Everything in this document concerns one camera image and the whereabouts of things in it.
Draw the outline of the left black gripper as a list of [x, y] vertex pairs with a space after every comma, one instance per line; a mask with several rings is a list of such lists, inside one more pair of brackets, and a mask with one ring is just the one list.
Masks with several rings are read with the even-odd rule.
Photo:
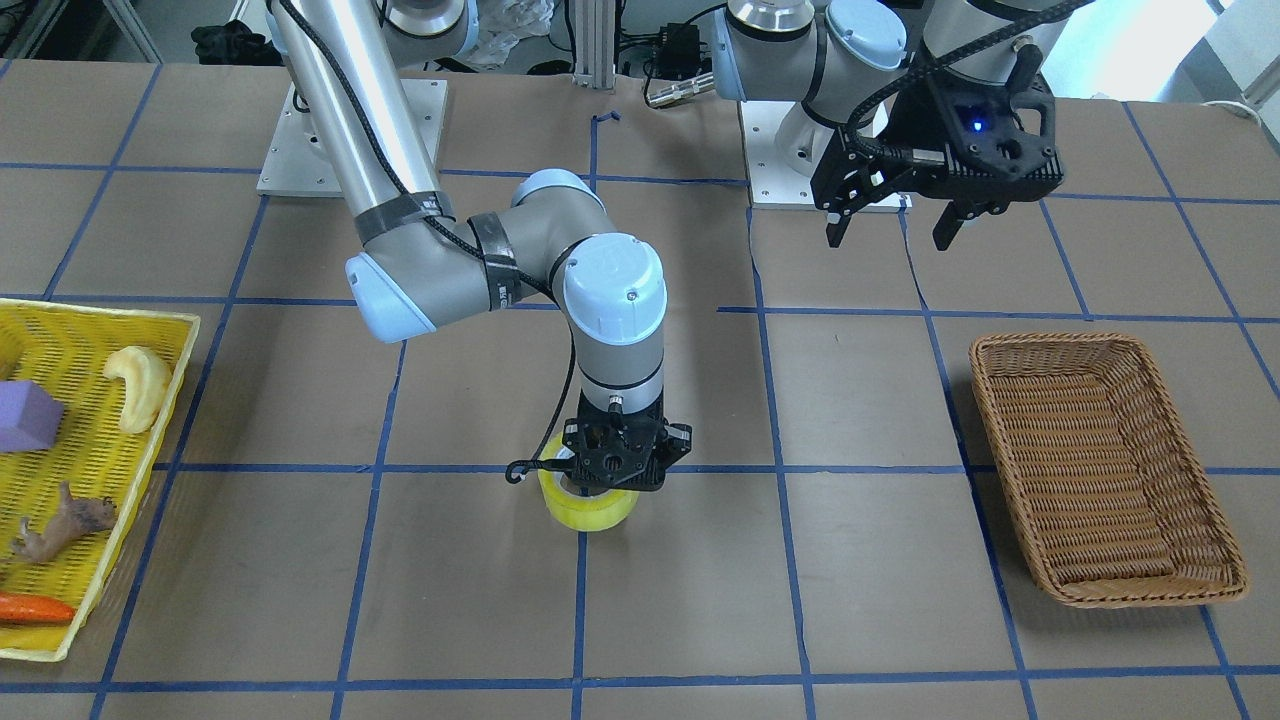
[[948, 200], [932, 229], [946, 251], [983, 215], [1053, 192], [1062, 183], [1055, 96], [1038, 70], [1014, 76], [984, 85], [941, 70], [896, 92], [882, 131], [833, 132], [810, 178], [828, 246], [838, 249], [852, 215], [890, 193]]

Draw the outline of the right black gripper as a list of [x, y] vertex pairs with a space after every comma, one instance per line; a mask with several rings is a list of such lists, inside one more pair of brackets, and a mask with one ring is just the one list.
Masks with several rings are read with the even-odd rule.
[[662, 396], [627, 413], [599, 409], [581, 395], [562, 442], [571, 452], [562, 471], [575, 484], [655, 492], [666, 483], [667, 469], [690, 454], [692, 428], [667, 421]]

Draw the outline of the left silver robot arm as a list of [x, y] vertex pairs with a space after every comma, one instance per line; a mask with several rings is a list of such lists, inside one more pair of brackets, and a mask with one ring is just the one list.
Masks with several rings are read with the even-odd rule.
[[713, 12], [716, 91], [790, 102], [782, 146], [800, 152], [831, 247], [892, 193], [945, 201], [959, 231], [1066, 176], [1044, 60], [1078, 1], [727, 1]]

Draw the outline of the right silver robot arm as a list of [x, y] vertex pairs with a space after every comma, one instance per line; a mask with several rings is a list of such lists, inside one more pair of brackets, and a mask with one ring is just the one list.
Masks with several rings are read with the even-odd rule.
[[361, 250], [346, 274], [370, 331], [408, 340], [544, 295], [580, 387], [570, 457], [550, 468], [589, 489], [659, 489], [692, 446], [664, 415], [659, 254], [571, 170], [534, 172], [508, 208], [456, 208], [410, 106], [403, 70], [468, 51], [475, 3], [270, 1], [268, 14], [353, 218]]

